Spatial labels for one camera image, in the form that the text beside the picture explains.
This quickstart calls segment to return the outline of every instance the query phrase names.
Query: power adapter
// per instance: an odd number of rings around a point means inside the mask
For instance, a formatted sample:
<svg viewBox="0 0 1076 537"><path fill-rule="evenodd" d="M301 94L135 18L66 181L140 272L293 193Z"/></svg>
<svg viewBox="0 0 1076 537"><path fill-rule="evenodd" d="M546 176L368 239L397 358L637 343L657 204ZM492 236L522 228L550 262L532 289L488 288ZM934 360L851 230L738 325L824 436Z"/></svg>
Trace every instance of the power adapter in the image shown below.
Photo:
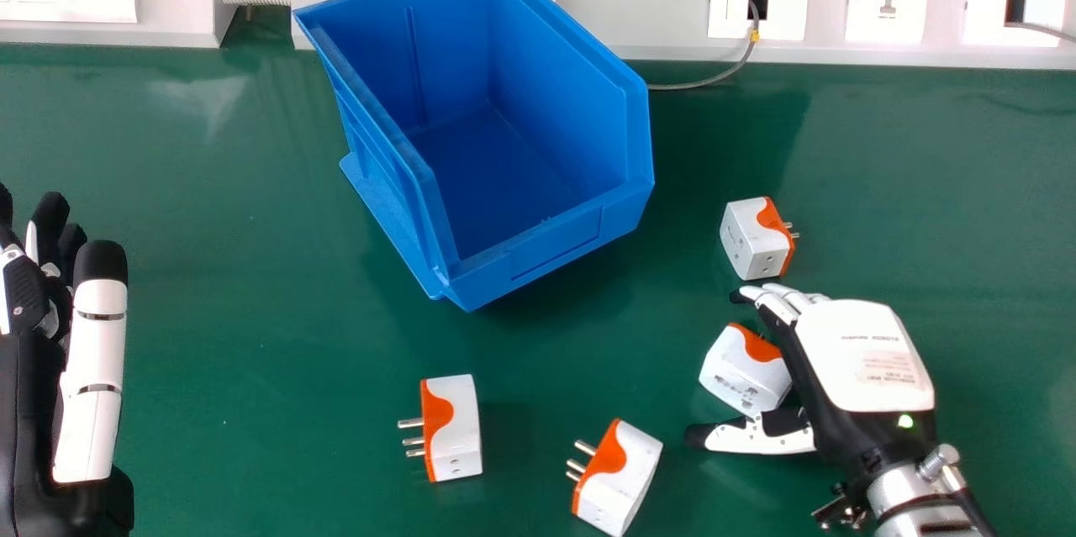
<svg viewBox="0 0 1076 537"><path fill-rule="evenodd" d="M769 197L755 197L725 206L719 238L737 275L753 281L784 275L799 238L790 228Z"/></svg>
<svg viewBox="0 0 1076 537"><path fill-rule="evenodd" d="M722 402L752 418L780 406L792 388L792 377L776 345L731 323L706 353L698 383Z"/></svg>
<svg viewBox="0 0 1076 537"><path fill-rule="evenodd" d="M571 513L612 537L621 537L635 520L653 479L662 443L623 420L615 419L597 449L582 440L576 449L590 464L568 460L567 477L576 481Z"/></svg>
<svg viewBox="0 0 1076 537"><path fill-rule="evenodd" d="M408 457L423 457L430 482L456 480L482 472L482 437L478 396L469 375L422 380L422 416L400 420L400 429L422 428L422 436L404 438Z"/></svg>

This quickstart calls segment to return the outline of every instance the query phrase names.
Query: blue plastic bin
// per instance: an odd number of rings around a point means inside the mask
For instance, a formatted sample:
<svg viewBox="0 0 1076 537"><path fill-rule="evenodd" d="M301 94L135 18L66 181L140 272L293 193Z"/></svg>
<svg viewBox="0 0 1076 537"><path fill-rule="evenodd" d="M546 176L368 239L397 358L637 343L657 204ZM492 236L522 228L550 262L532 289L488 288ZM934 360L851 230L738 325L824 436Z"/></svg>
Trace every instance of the blue plastic bin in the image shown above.
<svg viewBox="0 0 1076 537"><path fill-rule="evenodd" d="M551 0L296 11L340 161L430 298L467 311L621 237L654 185L646 84Z"/></svg>

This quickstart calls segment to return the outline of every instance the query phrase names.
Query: robotic arm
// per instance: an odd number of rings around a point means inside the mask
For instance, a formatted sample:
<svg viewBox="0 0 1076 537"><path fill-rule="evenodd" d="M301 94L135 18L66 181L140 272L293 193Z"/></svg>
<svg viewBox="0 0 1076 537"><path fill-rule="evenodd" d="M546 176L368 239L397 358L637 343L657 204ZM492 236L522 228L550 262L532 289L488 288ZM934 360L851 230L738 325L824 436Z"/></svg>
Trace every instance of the robotic arm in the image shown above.
<svg viewBox="0 0 1076 537"><path fill-rule="evenodd" d="M133 487L112 466L119 423L127 260L86 243L58 193L26 245L0 185L0 537L126 535Z"/></svg>
<svg viewBox="0 0 1076 537"><path fill-rule="evenodd" d="M876 537L995 536L957 467L957 450L937 442L934 385L890 307L776 283L741 287L732 299L758 309L803 407L689 426L689 446L817 451L845 475L836 498L813 513L823 529L839 523L858 531L873 515Z"/></svg>

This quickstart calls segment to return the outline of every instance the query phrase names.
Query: metal bolt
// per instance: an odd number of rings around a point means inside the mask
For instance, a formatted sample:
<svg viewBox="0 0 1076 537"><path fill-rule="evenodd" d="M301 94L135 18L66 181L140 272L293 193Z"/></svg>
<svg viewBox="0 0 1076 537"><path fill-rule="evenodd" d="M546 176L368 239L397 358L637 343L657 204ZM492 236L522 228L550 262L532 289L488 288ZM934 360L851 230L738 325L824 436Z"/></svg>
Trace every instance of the metal bolt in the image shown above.
<svg viewBox="0 0 1076 537"><path fill-rule="evenodd" d="M942 468L960 463L960 452L952 444L938 444L926 453L919 463L919 477L926 482L934 482L942 475Z"/></svg>

